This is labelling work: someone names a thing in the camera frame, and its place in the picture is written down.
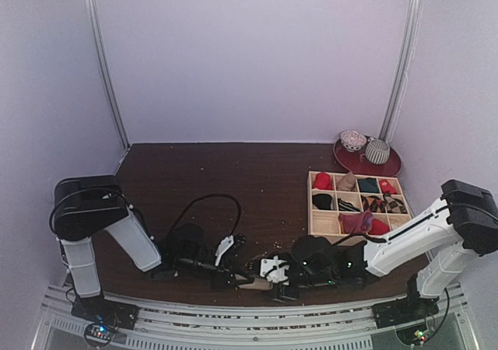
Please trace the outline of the beige striped long sock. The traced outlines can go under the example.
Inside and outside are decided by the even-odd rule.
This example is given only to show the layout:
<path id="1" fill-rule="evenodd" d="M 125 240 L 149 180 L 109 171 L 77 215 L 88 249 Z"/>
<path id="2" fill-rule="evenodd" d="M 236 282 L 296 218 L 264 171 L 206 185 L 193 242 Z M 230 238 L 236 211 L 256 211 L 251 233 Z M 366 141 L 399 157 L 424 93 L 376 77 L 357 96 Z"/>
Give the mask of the beige striped long sock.
<path id="1" fill-rule="evenodd" d="M 273 284 L 259 275 L 259 270 L 254 266 L 245 268 L 241 273 L 236 273 L 237 286 L 240 289 L 250 289 L 258 291 L 269 291 Z"/>

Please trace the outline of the black sock white stripes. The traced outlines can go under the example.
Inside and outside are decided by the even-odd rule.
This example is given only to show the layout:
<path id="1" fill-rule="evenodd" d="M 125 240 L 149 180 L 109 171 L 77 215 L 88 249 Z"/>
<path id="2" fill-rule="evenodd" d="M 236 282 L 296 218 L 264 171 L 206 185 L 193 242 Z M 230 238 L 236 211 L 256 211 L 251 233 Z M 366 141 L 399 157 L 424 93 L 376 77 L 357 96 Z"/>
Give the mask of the black sock white stripes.
<path id="1" fill-rule="evenodd" d="M 312 205 L 319 210 L 331 211 L 334 209 L 334 198 L 325 193 L 313 194 Z"/>

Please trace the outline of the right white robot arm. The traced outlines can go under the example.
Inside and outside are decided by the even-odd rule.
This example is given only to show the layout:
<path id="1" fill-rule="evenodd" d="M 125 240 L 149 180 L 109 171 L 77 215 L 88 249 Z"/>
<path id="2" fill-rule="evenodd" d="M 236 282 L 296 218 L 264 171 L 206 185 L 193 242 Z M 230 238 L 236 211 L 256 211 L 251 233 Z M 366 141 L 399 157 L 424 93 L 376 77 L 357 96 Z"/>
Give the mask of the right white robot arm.
<path id="1" fill-rule="evenodd" d="M 272 298 L 298 299 L 300 290 L 331 286 L 363 289 L 398 266 L 440 251 L 407 283 L 398 311 L 416 319 L 436 302 L 469 261 L 497 250 L 497 205 L 490 191 L 459 180 L 441 186 L 442 195 L 415 218 L 382 236 L 359 233 L 360 242 L 331 243 L 323 236 L 300 237 L 289 253 L 249 261 L 249 272 L 271 285 Z"/>

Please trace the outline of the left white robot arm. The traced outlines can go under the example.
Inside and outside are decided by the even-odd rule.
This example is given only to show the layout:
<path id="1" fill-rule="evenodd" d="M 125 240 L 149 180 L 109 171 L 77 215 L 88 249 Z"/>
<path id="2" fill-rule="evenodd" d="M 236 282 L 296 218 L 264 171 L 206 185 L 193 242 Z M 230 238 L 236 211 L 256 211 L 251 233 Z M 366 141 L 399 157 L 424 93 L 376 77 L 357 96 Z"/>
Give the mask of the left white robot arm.
<path id="1" fill-rule="evenodd" d="M 182 211 L 161 240 L 147 230 L 142 213 L 123 195 L 113 175 L 61 180 L 54 189 L 54 208 L 49 217 L 65 257 L 82 310 L 96 322 L 112 314 L 104 299 L 92 238 L 108 233 L 152 280 L 174 278 L 188 270 L 210 279 L 215 289 L 249 285 L 254 277 L 237 263 L 237 251 L 245 244 L 243 234 L 230 230 L 215 249 L 205 243 L 200 226 L 183 223 Z"/>

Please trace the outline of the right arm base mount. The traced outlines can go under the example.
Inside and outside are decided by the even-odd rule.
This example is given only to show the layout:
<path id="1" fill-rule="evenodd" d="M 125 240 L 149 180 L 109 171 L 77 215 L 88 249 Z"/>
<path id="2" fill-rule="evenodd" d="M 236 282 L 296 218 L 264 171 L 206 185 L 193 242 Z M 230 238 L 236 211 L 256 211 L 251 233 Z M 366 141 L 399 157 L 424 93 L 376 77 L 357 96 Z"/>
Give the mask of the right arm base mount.
<path id="1" fill-rule="evenodd" d="M 438 299 L 420 299 L 416 302 L 407 297 L 372 307 L 373 318 L 378 329 L 396 327 L 397 339 L 408 346 L 426 343 L 431 334 L 429 318 L 439 313 Z"/>

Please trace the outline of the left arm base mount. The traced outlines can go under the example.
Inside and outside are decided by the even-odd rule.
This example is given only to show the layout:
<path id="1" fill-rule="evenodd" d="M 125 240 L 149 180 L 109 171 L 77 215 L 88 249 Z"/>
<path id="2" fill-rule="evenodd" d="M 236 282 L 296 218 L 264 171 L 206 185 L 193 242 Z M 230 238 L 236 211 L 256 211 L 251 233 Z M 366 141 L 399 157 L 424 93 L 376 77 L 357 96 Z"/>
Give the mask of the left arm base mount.
<path id="1" fill-rule="evenodd" d="M 104 308 L 95 311 L 74 302 L 71 315 L 88 321 L 83 329 L 83 340 L 91 348 L 102 349 L 111 344 L 120 329 L 131 331 L 135 328 L 139 308 L 132 304 L 105 300 Z"/>

